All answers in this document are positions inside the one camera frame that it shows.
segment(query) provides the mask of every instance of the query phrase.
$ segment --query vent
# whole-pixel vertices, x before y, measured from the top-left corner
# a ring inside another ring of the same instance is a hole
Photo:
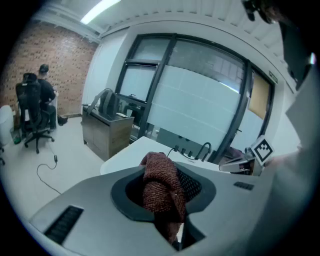
[[[237,181],[233,185],[235,185],[236,187],[242,188],[244,190],[252,190],[254,188],[254,185],[248,184],[248,183],[244,183],[244,182],[241,182],[241,181]]]
[[[83,211],[81,208],[69,206],[44,234],[61,245]]]

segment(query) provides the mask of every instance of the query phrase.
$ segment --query white trash bin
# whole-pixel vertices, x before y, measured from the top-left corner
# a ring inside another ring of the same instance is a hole
[[[12,137],[10,129],[14,127],[14,116],[9,105],[0,108],[0,143],[4,146],[8,144]]]

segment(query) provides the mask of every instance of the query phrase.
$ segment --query brick wall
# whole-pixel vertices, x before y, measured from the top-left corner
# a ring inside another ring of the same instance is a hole
[[[89,65],[98,44],[75,32],[46,22],[33,21],[20,35],[0,79],[0,107],[18,110],[16,84],[23,74],[38,74],[49,65],[47,81],[57,86],[58,114],[78,114]]]

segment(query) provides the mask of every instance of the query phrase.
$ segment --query ceiling light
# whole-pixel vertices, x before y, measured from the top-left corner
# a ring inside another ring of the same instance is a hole
[[[97,17],[104,10],[108,9],[110,6],[120,2],[120,0],[102,0],[96,4],[81,20],[83,24],[88,24],[95,17]]]

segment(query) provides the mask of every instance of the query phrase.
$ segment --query white counter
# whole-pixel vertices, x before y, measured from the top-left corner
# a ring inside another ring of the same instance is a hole
[[[162,145],[147,137],[141,137],[130,144],[119,153],[111,157],[100,168],[101,175],[114,173],[123,169],[136,167],[140,164],[144,156],[149,152],[163,152],[165,155],[171,150],[170,147]],[[189,165],[198,166],[212,171],[219,172],[219,165],[199,160],[190,160],[179,152],[171,151],[169,158],[175,162],[182,162]]]

